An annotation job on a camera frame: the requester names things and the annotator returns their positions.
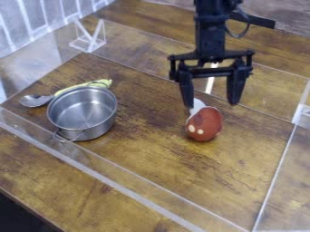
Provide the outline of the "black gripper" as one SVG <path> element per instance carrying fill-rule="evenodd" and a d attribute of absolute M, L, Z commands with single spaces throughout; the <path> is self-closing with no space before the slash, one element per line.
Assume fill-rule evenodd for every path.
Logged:
<path fill-rule="evenodd" d="M 255 51 L 226 51 L 220 57 L 201 56 L 197 51 L 169 56 L 170 79 L 180 82 L 185 106 L 194 108 L 193 78 L 226 77 L 226 98 L 237 105 L 248 78 L 253 74 Z"/>

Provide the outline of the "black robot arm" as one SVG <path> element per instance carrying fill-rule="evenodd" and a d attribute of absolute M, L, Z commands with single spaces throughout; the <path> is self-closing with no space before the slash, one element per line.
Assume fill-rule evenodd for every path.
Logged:
<path fill-rule="evenodd" d="M 170 55 L 170 79 L 180 83 L 184 103 L 194 108 L 194 78 L 226 77 L 226 98 L 232 105 L 240 103 L 248 78 L 253 74 L 253 50 L 229 51 L 226 34 L 241 38 L 249 31 L 250 17 L 240 9 L 242 0 L 194 0 L 196 50 Z M 233 34 L 226 21 L 233 12 L 245 18 L 248 26 Z"/>

